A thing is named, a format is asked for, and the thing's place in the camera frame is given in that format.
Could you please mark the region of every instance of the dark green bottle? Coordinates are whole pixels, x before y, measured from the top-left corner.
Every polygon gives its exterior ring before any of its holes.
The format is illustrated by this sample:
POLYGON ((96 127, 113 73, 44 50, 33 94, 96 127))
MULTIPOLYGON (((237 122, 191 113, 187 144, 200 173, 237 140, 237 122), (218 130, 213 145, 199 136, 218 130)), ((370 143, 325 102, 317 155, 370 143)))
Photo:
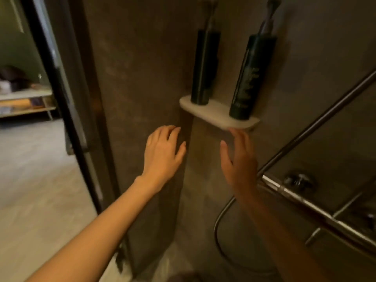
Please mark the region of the dark green bottle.
POLYGON ((277 38, 271 35, 272 16, 279 5, 280 0, 268 0, 268 14, 260 31, 248 39, 229 113, 235 119, 247 120, 251 115, 276 45, 277 38))

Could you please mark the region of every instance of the left hand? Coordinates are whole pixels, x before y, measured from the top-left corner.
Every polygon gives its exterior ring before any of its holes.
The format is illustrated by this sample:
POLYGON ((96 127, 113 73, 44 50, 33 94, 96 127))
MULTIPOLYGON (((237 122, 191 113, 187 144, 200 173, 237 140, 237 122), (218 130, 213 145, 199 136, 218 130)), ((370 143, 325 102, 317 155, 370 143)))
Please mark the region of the left hand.
POLYGON ((142 177, 155 184, 156 193, 176 173, 185 156, 186 142, 180 145, 175 154, 180 129, 175 126, 162 126, 147 139, 142 177))

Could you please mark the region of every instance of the floor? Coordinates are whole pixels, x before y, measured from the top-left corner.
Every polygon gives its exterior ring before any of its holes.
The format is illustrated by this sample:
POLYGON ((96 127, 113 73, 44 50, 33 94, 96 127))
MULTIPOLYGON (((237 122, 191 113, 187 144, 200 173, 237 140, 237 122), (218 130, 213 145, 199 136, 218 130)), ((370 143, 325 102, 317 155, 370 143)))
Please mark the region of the floor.
MULTIPOLYGON (((0 127, 0 281, 21 282, 91 222, 96 212, 63 122, 0 127)), ((114 261, 101 282, 130 281, 114 261)))

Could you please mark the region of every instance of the pump nozzle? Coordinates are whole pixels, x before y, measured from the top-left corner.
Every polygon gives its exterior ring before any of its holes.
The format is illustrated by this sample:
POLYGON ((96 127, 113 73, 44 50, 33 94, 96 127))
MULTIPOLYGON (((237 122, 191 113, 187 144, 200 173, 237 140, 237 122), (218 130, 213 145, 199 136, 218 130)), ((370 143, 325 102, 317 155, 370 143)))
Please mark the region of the pump nozzle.
POLYGON ((281 0, 268 0, 266 18, 261 24, 259 34, 271 34, 273 30, 272 17, 280 4, 281 0))

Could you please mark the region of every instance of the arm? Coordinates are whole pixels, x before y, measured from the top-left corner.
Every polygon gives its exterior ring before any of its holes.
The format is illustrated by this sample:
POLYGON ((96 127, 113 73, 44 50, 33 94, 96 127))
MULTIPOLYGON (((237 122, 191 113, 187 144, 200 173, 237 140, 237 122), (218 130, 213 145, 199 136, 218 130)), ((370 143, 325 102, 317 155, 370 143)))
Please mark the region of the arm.
POLYGON ((99 281, 133 220, 180 166, 186 147, 183 142, 175 155, 179 131, 174 126, 155 130, 147 140, 142 175, 27 282, 99 281))
POLYGON ((286 282, 329 282, 325 271, 313 259, 305 245, 283 226, 261 200, 256 188, 257 161, 246 132, 230 129, 235 141, 233 162, 227 144, 220 146, 223 174, 242 209, 254 223, 286 282))

